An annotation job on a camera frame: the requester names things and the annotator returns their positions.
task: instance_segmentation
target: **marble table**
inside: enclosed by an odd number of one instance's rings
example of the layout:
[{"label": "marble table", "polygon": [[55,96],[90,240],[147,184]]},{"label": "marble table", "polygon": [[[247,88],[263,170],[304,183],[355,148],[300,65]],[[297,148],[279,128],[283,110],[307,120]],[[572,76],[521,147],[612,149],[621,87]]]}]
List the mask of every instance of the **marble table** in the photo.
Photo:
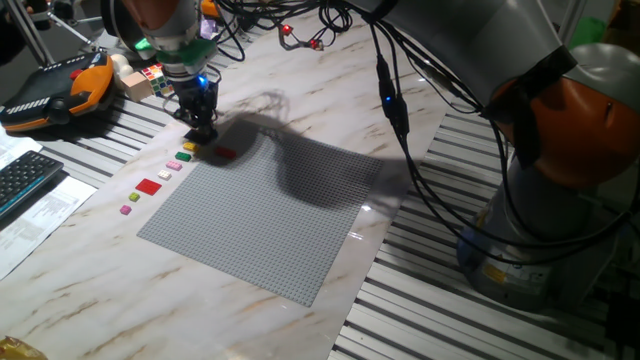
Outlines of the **marble table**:
[{"label": "marble table", "polygon": [[[314,17],[291,25],[299,37],[320,26]],[[411,152],[422,159],[446,105],[404,58],[400,71]],[[129,216],[118,212],[181,149],[187,128],[172,122],[0,282],[0,334],[52,360],[327,358],[410,183],[377,95],[369,29],[356,19],[324,52],[286,52],[269,33],[223,77],[221,131],[242,118],[385,162],[313,305],[136,237],[197,164],[143,194]]]}]

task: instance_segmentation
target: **paper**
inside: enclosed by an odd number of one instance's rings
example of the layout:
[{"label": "paper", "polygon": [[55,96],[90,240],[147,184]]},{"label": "paper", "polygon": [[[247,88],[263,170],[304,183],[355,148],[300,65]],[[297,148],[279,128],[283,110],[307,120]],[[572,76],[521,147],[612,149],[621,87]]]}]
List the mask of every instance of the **paper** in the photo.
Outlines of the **paper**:
[{"label": "paper", "polygon": [[29,150],[40,151],[42,145],[31,138],[12,137],[0,127],[0,169]]},{"label": "paper", "polygon": [[95,188],[67,176],[0,231],[0,280],[84,203]]}]

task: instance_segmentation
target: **keyboard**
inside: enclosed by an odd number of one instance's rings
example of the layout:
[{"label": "keyboard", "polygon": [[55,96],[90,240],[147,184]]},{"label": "keyboard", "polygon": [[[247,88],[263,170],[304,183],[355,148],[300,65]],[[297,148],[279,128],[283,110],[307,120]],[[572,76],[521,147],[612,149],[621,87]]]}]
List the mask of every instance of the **keyboard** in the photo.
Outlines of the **keyboard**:
[{"label": "keyboard", "polygon": [[62,170],[63,164],[29,151],[0,170],[0,219]]}]

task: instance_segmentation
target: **wooden block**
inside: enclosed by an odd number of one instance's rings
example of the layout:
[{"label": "wooden block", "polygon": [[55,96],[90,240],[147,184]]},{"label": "wooden block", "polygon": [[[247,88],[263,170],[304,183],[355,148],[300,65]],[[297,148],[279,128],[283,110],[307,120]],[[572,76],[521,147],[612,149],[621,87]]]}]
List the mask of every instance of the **wooden block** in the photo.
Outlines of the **wooden block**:
[{"label": "wooden block", "polygon": [[122,84],[127,96],[135,102],[140,102],[140,100],[153,95],[149,80],[139,72],[122,79]]}]

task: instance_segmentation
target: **gray lego baseplate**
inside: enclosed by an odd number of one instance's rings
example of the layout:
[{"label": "gray lego baseplate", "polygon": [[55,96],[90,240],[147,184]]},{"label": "gray lego baseplate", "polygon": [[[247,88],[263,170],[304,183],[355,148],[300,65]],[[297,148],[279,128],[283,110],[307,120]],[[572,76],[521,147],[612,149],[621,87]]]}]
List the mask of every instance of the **gray lego baseplate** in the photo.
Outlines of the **gray lego baseplate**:
[{"label": "gray lego baseplate", "polygon": [[138,236],[311,306],[382,161],[237,121]]}]

